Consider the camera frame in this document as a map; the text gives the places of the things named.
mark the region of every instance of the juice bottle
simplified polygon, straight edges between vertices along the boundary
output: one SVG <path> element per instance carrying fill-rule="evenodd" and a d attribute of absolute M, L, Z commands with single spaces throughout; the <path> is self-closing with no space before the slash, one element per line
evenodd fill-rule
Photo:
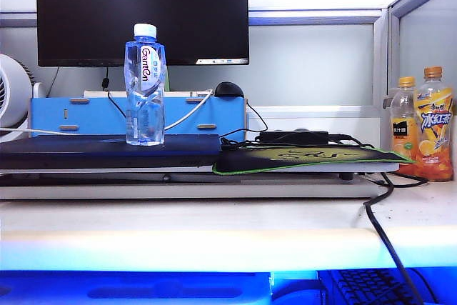
<path fill-rule="evenodd" d="M 392 150 L 411 160 L 416 159 L 418 129 L 414 116 L 414 76 L 398 80 L 399 90 L 391 103 Z M 400 164 L 398 172 L 414 175 L 414 164 Z"/>
<path fill-rule="evenodd" d="M 441 82 L 440 66 L 424 69 L 425 84 L 416 90 L 414 107 L 420 124 L 416 175 L 429 181 L 452 179 L 452 90 Z"/>

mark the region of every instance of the water bottle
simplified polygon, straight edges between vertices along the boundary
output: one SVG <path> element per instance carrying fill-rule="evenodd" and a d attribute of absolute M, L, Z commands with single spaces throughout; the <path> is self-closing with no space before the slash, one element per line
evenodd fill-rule
<path fill-rule="evenodd" d="M 165 47 L 156 40 L 157 29 L 135 24 L 135 41 L 126 43 L 126 141 L 136 146 L 164 142 Z"/>
<path fill-rule="evenodd" d="M 392 150 L 415 160 L 418 147 L 417 123 L 414 116 L 414 76 L 398 80 L 399 90 L 391 103 Z M 400 164 L 402 174 L 414 175 L 414 164 Z"/>
<path fill-rule="evenodd" d="M 452 89 L 441 77 L 440 66 L 424 69 L 425 84 L 417 88 L 414 106 L 420 124 L 417 175 L 429 181 L 452 180 Z"/>

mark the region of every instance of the mouse pad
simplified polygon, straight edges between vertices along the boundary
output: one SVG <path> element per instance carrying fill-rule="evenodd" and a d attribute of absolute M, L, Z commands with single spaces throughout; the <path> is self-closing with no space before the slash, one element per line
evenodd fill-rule
<path fill-rule="evenodd" d="M 222 151 L 213 165 L 213 172 L 220 175 L 247 174 L 297 166 L 347 162 L 414 163 L 393 151 L 360 146 L 337 144 L 312 147 L 288 146 Z"/>

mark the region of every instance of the keyboard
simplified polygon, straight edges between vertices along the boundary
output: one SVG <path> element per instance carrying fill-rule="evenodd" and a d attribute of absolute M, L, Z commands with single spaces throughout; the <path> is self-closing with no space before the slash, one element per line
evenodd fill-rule
<path fill-rule="evenodd" d="M 419 305 L 405 283 L 388 269 L 348 269 L 322 272 L 333 301 L 347 305 Z"/>

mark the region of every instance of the black laptop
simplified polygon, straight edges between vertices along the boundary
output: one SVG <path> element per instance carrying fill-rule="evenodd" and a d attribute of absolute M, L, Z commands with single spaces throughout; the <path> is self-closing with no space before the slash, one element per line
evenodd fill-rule
<path fill-rule="evenodd" d="M 212 165 L 215 134 L 169 134 L 156 146 L 131 146 L 125 135 L 41 135 L 0 144 L 0 170 L 150 169 Z"/>

